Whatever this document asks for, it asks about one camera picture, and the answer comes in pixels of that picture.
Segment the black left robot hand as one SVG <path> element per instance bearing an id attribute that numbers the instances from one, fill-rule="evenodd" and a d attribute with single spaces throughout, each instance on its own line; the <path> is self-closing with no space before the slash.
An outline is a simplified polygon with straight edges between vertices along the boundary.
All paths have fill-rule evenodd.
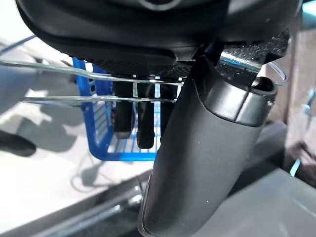
<path id="1" fill-rule="evenodd" d="M 142 202 L 146 237 L 190 237 L 240 176 L 277 86 L 262 66 L 286 54 L 300 0 L 19 0 L 41 40 L 125 81 L 114 83 L 115 132 L 131 134 L 139 80 L 140 148 L 154 143 L 153 76 L 161 78 L 161 145 Z"/>

